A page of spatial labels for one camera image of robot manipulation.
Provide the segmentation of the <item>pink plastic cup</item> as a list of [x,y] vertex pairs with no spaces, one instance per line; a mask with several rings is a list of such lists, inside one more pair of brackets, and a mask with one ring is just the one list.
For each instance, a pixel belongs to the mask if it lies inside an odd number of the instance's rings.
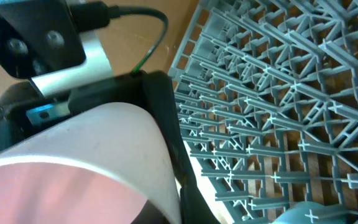
[[0,152],[0,223],[180,223],[153,117],[108,103]]

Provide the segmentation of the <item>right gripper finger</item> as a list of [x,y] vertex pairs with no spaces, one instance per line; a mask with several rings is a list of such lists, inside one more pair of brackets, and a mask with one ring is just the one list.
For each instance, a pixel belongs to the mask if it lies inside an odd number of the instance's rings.
[[128,73],[101,80],[70,92],[68,108],[79,114],[105,103],[122,102],[141,107],[156,120],[168,148],[175,177],[181,184],[183,223],[217,223],[198,189],[195,173],[180,132],[171,78],[163,71]]

